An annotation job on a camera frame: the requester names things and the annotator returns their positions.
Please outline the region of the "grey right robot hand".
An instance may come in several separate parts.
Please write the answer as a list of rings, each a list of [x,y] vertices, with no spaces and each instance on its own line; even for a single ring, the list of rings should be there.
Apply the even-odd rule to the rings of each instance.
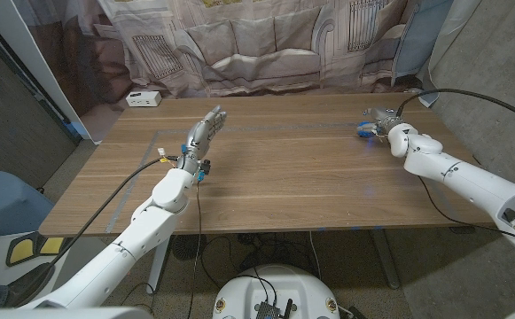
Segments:
[[[363,111],[363,115],[371,119],[358,124],[357,134],[360,137],[386,136],[393,127],[403,123],[394,109],[368,108]]]

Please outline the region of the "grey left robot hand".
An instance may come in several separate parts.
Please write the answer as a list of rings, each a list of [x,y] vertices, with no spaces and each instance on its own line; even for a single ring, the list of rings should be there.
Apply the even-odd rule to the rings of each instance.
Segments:
[[[183,154],[179,157],[177,167],[194,174],[199,169],[199,162],[206,156],[210,143],[222,129],[227,113],[217,105],[202,120],[196,122],[187,135]]]

